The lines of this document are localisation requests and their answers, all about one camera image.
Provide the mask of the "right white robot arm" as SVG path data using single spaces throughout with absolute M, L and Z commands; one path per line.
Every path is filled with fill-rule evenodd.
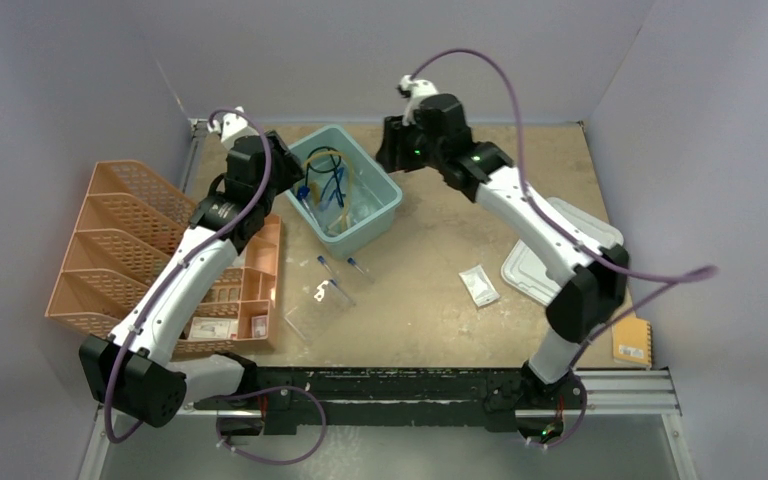
M 524 365 L 521 392 L 536 407 L 556 399 L 588 336 L 625 301 L 630 255 L 578 230 L 533 187 L 498 145 L 477 141 L 461 102 L 432 94 L 408 114 L 384 118 L 376 161 L 388 173 L 437 171 L 450 188 L 514 230 L 560 290 L 545 309 L 549 329 Z

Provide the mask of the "small clear glass beaker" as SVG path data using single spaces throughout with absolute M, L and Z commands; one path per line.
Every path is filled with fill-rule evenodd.
M 373 216 L 378 209 L 379 205 L 375 201 L 361 198 L 353 201 L 348 217 L 352 224 L 358 224 Z

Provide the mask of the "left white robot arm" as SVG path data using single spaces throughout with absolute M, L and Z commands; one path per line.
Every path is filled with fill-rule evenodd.
M 110 333 L 90 334 L 79 348 L 90 392 L 107 412 L 159 428 L 185 404 L 221 397 L 244 409 L 257 399 L 258 382 L 249 374 L 255 365 L 237 354 L 173 358 L 209 290 L 266 225 L 276 196 L 304 175 L 274 130 L 237 138 L 226 165 L 147 293 Z

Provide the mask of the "amber rubber tubing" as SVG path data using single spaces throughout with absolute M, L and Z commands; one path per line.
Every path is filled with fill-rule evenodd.
M 320 158 L 327 158 L 330 161 L 330 168 L 318 169 L 313 163 Z M 339 214 L 336 219 L 328 224 L 324 231 L 328 233 L 342 233 L 350 227 L 348 214 L 351 206 L 351 188 L 353 186 L 354 170 L 351 160 L 342 152 L 331 146 L 319 146 L 314 148 L 307 156 L 305 163 L 307 171 L 315 171 L 321 175 L 332 176 L 333 171 L 338 167 L 346 169 L 342 180 L 342 193 L 344 197 L 344 206 L 339 208 Z

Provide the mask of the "small clear plastic bag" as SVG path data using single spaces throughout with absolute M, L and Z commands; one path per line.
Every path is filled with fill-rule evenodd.
M 459 277 L 477 308 L 490 305 L 500 298 L 482 265 L 460 272 Z

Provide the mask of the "teal plastic bin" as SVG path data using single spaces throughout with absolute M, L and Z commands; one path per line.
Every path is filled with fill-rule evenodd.
M 339 125 L 291 143 L 303 177 L 285 193 L 326 251 L 351 257 L 392 226 L 401 188 Z

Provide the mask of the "blue safety glasses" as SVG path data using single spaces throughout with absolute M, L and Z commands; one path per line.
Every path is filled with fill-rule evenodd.
M 342 193 L 342 180 L 345 171 L 346 169 L 344 167 L 338 167 L 333 171 L 332 176 L 320 192 L 320 203 L 329 206 L 331 203 L 336 202 L 338 206 L 344 206 L 345 195 Z

